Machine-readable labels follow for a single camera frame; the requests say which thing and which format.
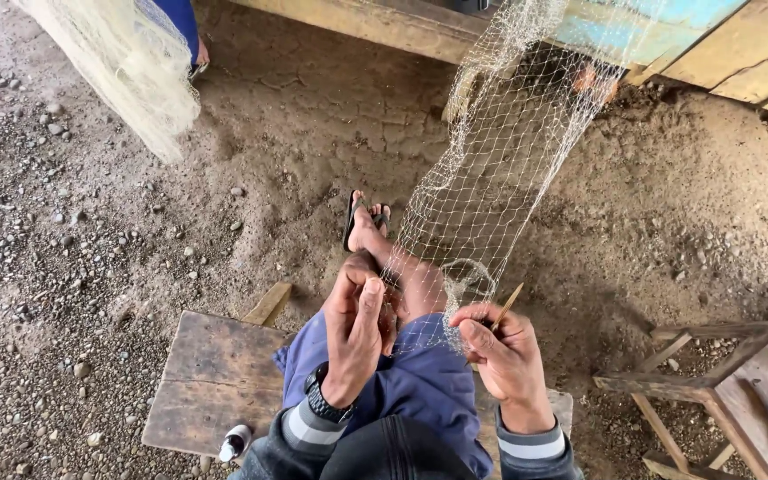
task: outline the fishing net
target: fishing net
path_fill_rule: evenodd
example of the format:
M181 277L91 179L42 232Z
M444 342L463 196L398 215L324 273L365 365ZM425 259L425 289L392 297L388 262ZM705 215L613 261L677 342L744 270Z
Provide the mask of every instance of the fishing net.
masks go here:
M177 134L200 112L191 53L151 0L13 0L64 50L158 158L183 158Z
M423 338L398 344L400 351L463 347L448 317L494 299L518 236L571 147L614 98L663 1L502 2L458 70L445 113L449 147L411 195L383 269L386 281L421 285L418 295L445 304L442 322L412 329ZM575 46L546 40L560 37ZM438 266L443 281L436 271L411 271L408 255Z

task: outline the pile of netting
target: pile of netting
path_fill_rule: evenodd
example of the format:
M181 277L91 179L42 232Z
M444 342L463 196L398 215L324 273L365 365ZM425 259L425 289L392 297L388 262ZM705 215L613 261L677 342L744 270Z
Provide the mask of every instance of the pile of netting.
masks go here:
M200 112L191 53L152 0L13 0L44 28L102 100L163 160Z
M441 268L444 291L430 295L445 296L440 328L454 348L461 339L447 318L494 300L518 236L571 147L616 95L663 1L584 3L599 26L582 22L571 32L562 27L567 0L504 0L464 59L447 104L449 147L414 190L394 249ZM548 43L562 28L575 49ZM385 280L395 280L404 258L391 257Z

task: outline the striped sleeve cuff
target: striped sleeve cuff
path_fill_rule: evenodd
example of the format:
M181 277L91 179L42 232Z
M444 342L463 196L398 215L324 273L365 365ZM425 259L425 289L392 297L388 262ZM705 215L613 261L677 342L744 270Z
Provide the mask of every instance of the striped sleeve cuff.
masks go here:
M307 397L297 407L284 412L282 421L283 437L289 447L315 455L333 453L336 441L348 425L348 420L335 424L317 417Z
M505 429L499 406L496 407L496 438L499 441L500 456L505 457L510 464L518 464L523 460L555 459L565 453L566 448L559 419L556 419L556 425L550 431L520 435Z

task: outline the small bottle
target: small bottle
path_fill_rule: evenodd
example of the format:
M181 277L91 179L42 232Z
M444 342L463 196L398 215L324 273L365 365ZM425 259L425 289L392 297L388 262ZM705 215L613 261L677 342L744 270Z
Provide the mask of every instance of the small bottle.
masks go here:
M236 425L224 437L224 443L221 444L221 453L219 459L222 462L230 462L239 458L248 445L251 443L251 429L247 425Z

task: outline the hand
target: hand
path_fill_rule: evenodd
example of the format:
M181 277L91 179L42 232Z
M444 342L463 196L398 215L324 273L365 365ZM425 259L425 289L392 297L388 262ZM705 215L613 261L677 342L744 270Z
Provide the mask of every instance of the hand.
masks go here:
M385 347L379 327L384 290L375 272L347 261L322 307L328 332L328 375L321 388L331 407L351 405L378 366L378 355Z
M506 312L494 335L477 321L496 320L501 311L491 303L475 303L455 312L449 325L461 331L470 348L467 360L478 364L482 382L499 400L506 429L521 434L550 431L556 418L549 405L532 322Z

